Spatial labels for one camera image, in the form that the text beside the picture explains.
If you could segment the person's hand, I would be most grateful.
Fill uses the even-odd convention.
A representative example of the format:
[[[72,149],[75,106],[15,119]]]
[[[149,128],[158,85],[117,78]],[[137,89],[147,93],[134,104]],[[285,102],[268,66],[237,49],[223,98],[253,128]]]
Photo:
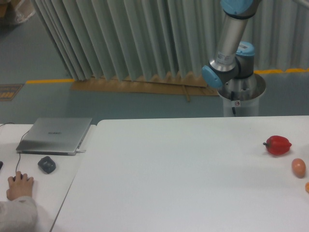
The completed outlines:
[[[32,197],[34,178],[28,177],[28,181],[13,181],[13,177],[8,178],[9,188],[6,191],[7,199],[10,201],[20,197]]]

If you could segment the grey sleeved forearm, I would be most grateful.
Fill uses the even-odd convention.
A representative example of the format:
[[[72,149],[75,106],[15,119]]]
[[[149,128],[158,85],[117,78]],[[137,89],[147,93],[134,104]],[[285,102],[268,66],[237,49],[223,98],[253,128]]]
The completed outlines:
[[[38,210],[29,196],[13,201],[0,202],[1,232],[33,232],[37,223]]]

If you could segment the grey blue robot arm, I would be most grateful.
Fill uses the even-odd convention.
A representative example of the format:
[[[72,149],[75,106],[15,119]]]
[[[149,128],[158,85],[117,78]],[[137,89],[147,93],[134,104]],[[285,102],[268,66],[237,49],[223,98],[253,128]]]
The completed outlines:
[[[213,88],[259,69],[309,67],[307,0],[222,0],[225,14],[216,48],[201,75]]]

